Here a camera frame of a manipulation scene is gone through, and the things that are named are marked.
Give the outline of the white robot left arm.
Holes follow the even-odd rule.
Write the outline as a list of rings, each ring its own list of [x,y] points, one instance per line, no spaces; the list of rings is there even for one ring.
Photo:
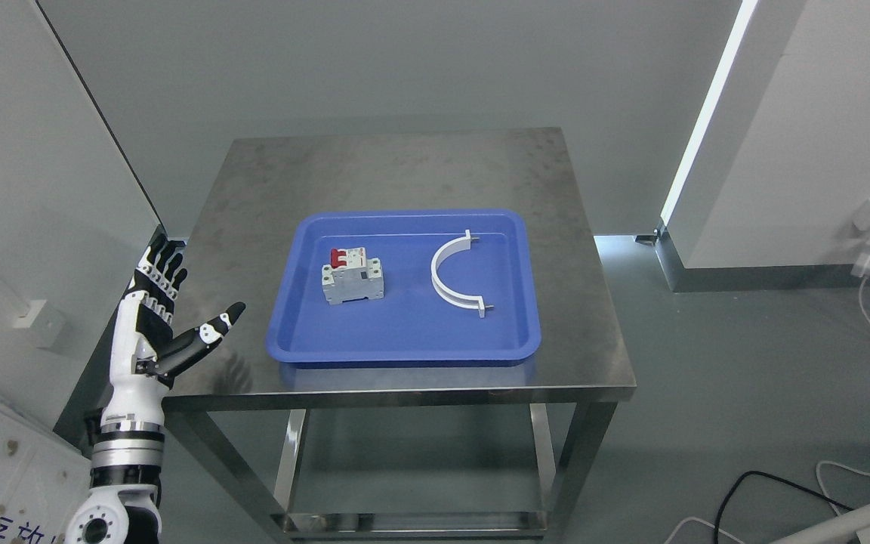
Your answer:
[[[88,496],[70,517],[66,543],[159,543],[165,433],[147,422],[90,427]]]

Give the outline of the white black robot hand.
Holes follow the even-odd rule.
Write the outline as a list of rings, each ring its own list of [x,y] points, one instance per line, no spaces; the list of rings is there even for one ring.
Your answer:
[[[180,286],[184,245],[156,234],[132,272],[118,303],[108,379],[112,396],[101,413],[103,426],[162,425],[162,401],[182,372],[210,354],[242,316],[238,301],[216,317],[175,334],[172,321]]]

